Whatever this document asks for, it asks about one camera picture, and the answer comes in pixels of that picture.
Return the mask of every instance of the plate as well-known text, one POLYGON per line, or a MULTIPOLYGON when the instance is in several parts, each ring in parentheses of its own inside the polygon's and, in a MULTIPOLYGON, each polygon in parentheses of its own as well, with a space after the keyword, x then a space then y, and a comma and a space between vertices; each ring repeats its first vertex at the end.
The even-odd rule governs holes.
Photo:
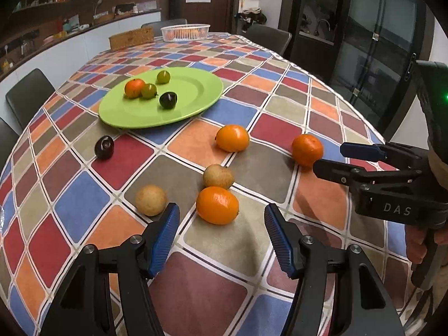
POLYGON ((173 67, 154 69, 136 75, 112 88, 99 105, 99 117, 110 126, 122 129, 144 129, 166 125, 197 115, 213 105, 223 91, 221 79, 197 68, 173 67), (156 83, 160 71, 168 71, 171 80, 157 86, 157 96, 150 100, 142 97, 130 100, 124 96, 128 81, 141 78, 156 83), (175 92, 178 102, 173 109, 163 109, 158 99, 165 92, 175 92))

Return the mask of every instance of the finger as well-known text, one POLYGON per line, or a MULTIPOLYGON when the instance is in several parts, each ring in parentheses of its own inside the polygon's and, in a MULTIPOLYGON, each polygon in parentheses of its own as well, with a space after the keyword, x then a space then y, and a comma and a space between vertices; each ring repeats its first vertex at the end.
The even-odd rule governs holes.
POLYGON ((415 242, 416 244, 422 244, 425 240, 426 229, 419 228, 417 226, 406 225, 406 242, 409 240, 415 242))
POLYGON ((439 245, 448 244, 448 227, 441 228, 434 233, 434 242, 439 245))
POLYGON ((412 244, 406 247, 406 256, 415 264, 420 264, 427 253, 426 246, 412 244))

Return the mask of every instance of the gray chair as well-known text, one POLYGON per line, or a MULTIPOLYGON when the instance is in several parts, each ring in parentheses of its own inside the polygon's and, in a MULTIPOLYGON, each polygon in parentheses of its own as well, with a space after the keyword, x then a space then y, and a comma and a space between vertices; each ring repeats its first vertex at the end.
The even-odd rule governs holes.
POLYGON ((155 23, 143 24, 142 28, 151 26, 152 31, 154 32, 154 36, 161 37, 162 36, 162 30, 160 30, 161 28, 165 28, 166 26, 184 25, 184 24, 187 24, 186 19, 173 19, 173 20, 157 21, 155 23))
POLYGON ((255 44, 268 48, 283 57, 292 34, 279 29, 270 28, 265 25, 253 24, 244 35, 255 44))
POLYGON ((18 139, 19 135, 12 130, 12 128, 2 118, 0 118, 0 172, 6 164, 8 156, 10 156, 10 153, 18 139))
POLYGON ((54 91, 53 85, 38 68, 33 69, 9 90, 6 102, 23 130, 54 91))

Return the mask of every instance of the orange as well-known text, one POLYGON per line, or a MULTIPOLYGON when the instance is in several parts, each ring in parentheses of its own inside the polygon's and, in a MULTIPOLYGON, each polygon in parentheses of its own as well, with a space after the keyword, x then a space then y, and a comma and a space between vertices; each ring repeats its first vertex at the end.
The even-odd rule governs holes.
POLYGON ((302 134, 293 140, 293 158, 301 166, 311 168, 316 160, 323 157, 323 145, 310 134, 302 134))
POLYGON ((125 86, 125 95, 128 98, 137 98, 140 96, 143 86, 145 85, 145 81, 140 78, 135 78, 126 83, 125 86))
POLYGON ((196 210, 199 216, 215 225, 226 225, 238 215, 240 204, 227 189, 207 187, 199 192, 196 210))
POLYGON ((249 134, 240 125, 226 125, 216 133, 216 145, 222 150, 233 153, 249 146, 249 134))

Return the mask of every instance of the metal bolt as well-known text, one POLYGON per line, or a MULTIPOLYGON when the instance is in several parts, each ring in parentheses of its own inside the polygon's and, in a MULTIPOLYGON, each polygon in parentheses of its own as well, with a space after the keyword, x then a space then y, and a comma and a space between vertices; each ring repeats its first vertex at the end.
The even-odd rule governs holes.
POLYGON ((86 245, 84 246, 82 251, 84 251, 86 254, 92 254, 95 251, 95 246, 92 244, 86 245))
POLYGON ((310 235, 305 235, 302 239, 305 244, 311 245, 314 243, 314 238, 310 235))
POLYGON ((361 249, 361 247, 359 245, 351 244, 350 245, 350 250, 353 251, 355 254, 359 254, 362 249, 361 249))
POLYGON ((130 242, 132 244, 140 244, 142 242, 143 238, 141 235, 132 235, 130 242))

